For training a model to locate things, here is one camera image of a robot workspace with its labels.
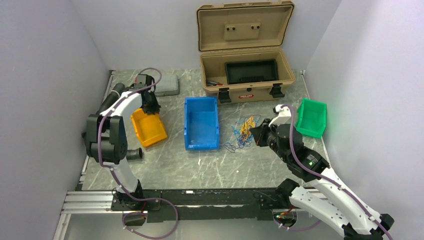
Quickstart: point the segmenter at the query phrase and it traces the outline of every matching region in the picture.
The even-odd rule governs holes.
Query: black insert
[[[278,80],[275,59],[225,63],[228,84],[245,84]]]

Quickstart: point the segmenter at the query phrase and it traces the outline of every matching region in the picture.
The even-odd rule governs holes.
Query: toolbox label
[[[240,95],[238,96],[239,99],[248,99],[253,98],[253,94],[247,94],[247,95]]]

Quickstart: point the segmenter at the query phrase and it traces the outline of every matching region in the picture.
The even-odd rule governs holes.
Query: cable tie
[[[110,90],[110,93],[112,93],[112,92],[116,93],[118,95],[118,98],[121,97],[121,95],[120,95],[120,93],[118,91],[112,89],[112,90]]]

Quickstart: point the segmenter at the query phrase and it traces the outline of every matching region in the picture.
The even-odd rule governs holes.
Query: gray marble tabletop
[[[112,73],[111,86],[116,83],[129,85],[134,81],[139,70],[119,70]],[[185,97],[201,97],[206,93],[201,83],[200,69],[168,69],[163,74],[176,74],[179,79],[180,93],[174,96],[162,96],[157,100],[161,105],[160,118],[165,126],[168,138],[150,147],[143,148],[142,160],[130,160],[129,165],[135,176],[140,179],[144,189],[202,189],[202,188],[267,188],[276,187],[284,179],[290,178],[299,183],[286,165],[277,158],[269,147],[252,144],[228,151],[222,145],[232,141],[232,126],[241,117],[260,115],[273,118],[273,107],[277,104],[292,104],[299,107],[307,91],[299,71],[293,71],[296,81],[287,90],[285,97],[272,101],[235,103],[218,106],[220,127],[219,150],[186,151],[184,145],[184,100]],[[155,79],[159,75],[147,71]],[[135,149],[142,145],[135,135],[130,119],[126,119],[125,131],[128,148]],[[321,139],[304,137],[303,141],[326,156]],[[116,187],[111,174],[90,158],[87,164],[83,190],[111,190]]]

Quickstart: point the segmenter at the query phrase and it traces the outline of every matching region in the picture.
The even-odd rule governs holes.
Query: tangled wire
[[[232,135],[229,137],[229,141],[223,144],[229,152],[235,153],[237,149],[248,148],[252,145],[253,135],[249,131],[251,128],[258,125],[261,115],[252,115],[249,117],[241,117],[235,122],[235,126],[232,127]]]

